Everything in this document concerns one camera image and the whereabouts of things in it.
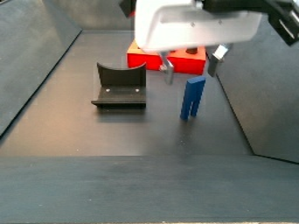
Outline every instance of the blue block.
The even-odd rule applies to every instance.
[[[196,116],[197,114],[204,84],[204,76],[197,76],[187,80],[180,115],[180,118],[185,121],[188,120],[189,116]]]

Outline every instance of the red base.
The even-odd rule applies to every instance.
[[[176,50],[168,54],[173,71],[183,74],[201,74],[205,64],[205,48],[200,46],[196,54],[188,54],[185,49]],[[163,61],[157,53],[145,53],[137,48],[136,42],[127,50],[127,66],[139,67],[145,63],[148,70],[159,70]]]

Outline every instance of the black holder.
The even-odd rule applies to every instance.
[[[97,63],[100,90],[91,103],[100,108],[145,108],[145,64],[113,69]]]

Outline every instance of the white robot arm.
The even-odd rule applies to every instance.
[[[213,74],[228,44],[255,36],[261,13],[290,46],[299,40],[299,0],[123,1],[133,3],[135,41],[145,52],[160,53],[165,72],[173,69],[165,58],[171,50],[220,45],[211,60]]]

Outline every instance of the gray wall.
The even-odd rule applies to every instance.
[[[79,34],[52,0],[0,4],[0,136]]]
[[[53,0],[83,30],[128,31],[133,19],[119,7],[120,0]]]
[[[299,162],[299,43],[288,47],[263,18],[235,44],[219,79],[253,152]]]

